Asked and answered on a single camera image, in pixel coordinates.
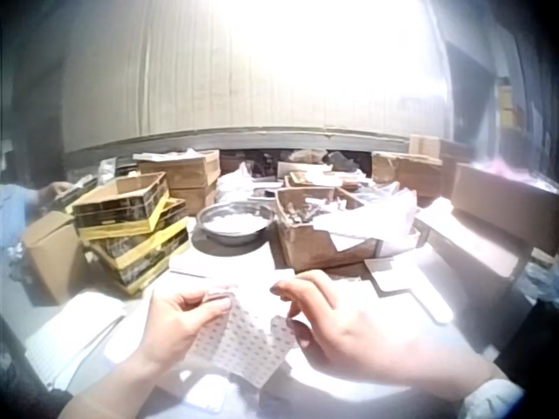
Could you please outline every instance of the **table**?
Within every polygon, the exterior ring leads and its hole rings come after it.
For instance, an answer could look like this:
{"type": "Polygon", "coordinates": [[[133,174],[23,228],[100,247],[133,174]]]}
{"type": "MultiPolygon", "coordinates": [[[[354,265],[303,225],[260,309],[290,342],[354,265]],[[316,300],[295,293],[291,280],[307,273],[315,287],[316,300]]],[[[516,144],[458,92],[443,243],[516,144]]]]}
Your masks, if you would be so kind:
{"type": "MultiPolygon", "coordinates": [[[[207,264],[221,272],[270,271],[284,268],[277,232],[272,229],[264,243],[249,244],[241,248],[227,248],[215,244],[200,230],[194,230],[188,250],[201,264],[207,264]]],[[[21,283],[7,278],[5,265],[2,272],[2,315],[17,338],[24,342],[36,332],[42,324],[55,315],[58,307],[35,306],[21,283]]],[[[457,347],[473,347],[477,352],[486,351],[488,344],[477,334],[475,310],[471,307],[464,292],[460,278],[448,264],[427,244],[420,253],[418,267],[445,298],[455,313],[455,320],[447,326],[437,326],[425,313],[418,302],[409,294],[401,292],[383,293],[375,289],[374,304],[382,306],[386,318],[398,317],[404,322],[395,324],[393,329],[399,331],[412,324],[418,332],[437,342],[457,347]]],[[[364,264],[354,264],[327,270],[334,278],[371,279],[364,264]]],[[[127,313],[131,313],[140,299],[126,301],[127,313]]],[[[76,395],[102,378],[113,367],[104,357],[107,338],[93,351],[74,376],[69,391],[76,395]]],[[[407,417],[413,412],[430,417],[433,411],[447,409],[447,406],[434,397],[417,390],[396,388],[375,384],[341,384],[334,381],[332,388],[312,388],[301,381],[296,381],[284,369],[279,369],[264,386],[260,397],[241,380],[234,381],[224,408],[219,417],[407,417]]],[[[141,416],[171,417],[216,417],[188,405],[180,403],[160,389],[156,389],[142,409],[141,416]]]]}

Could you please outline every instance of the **blue sleeve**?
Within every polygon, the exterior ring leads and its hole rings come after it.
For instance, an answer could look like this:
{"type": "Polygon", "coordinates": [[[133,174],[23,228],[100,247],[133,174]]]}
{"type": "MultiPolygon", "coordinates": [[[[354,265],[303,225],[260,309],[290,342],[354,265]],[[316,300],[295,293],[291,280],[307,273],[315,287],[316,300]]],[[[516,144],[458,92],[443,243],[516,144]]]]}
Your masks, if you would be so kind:
{"type": "Polygon", "coordinates": [[[0,248],[11,247],[21,239],[27,226],[27,210],[37,201],[38,192],[17,185],[0,186],[0,248]]]}
{"type": "Polygon", "coordinates": [[[491,380],[471,393],[462,404],[459,419],[499,419],[524,395],[509,380],[491,380]]]}

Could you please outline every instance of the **sheet of stickers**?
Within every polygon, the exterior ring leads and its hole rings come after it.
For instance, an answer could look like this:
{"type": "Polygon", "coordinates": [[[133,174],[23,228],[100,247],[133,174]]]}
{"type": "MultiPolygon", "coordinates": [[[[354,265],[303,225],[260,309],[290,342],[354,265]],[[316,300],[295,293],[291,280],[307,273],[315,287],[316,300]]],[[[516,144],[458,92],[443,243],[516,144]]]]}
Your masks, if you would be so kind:
{"type": "MultiPolygon", "coordinates": [[[[207,299],[223,294],[216,290],[207,299]]],[[[291,328],[279,315],[286,315],[285,303],[268,290],[253,287],[231,288],[227,295],[228,316],[200,331],[188,357],[202,358],[261,388],[295,345],[291,328]]]]}

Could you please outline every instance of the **metal bowl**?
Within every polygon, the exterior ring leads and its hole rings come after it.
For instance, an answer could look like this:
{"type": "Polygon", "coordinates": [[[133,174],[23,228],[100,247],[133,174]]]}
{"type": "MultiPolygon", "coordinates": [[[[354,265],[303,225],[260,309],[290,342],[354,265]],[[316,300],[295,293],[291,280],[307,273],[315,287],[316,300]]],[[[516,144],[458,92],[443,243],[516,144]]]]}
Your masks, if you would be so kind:
{"type": "Polygon", "coordinates": [[[206,235],[218,243],[225,246],[242,246],[261,238],[266,229],[273,222],[273,217],[273,210],[271,210],[269,206],[262,203],[241,201],[236,203],[216,203],[215,205],[211,205],[198,213],[197,221],[198,225],[202,228],[202,230],[204,230],[206,235]],[[231,214],[254,214],[255,216],[265,218],[268,222],[265,227],[262,227],[259,230],[243,231],[239,233],[218,232],[210,230],[206,227],[206,224],[215,217],[229,216],[231,214]]]}

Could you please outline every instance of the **fingernail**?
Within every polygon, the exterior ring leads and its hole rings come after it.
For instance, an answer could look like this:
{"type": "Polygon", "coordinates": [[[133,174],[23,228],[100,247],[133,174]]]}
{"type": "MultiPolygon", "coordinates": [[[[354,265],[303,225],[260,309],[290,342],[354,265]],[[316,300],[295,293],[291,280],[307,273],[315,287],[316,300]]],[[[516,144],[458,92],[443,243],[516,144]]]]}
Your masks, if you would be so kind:
{"type": "Polygon", "coordinates": [[[224,299],[218,299],[216,303],[223,311],[229,310],[231,308],[231,299],[227,297],[225,297],[224,299]]]}

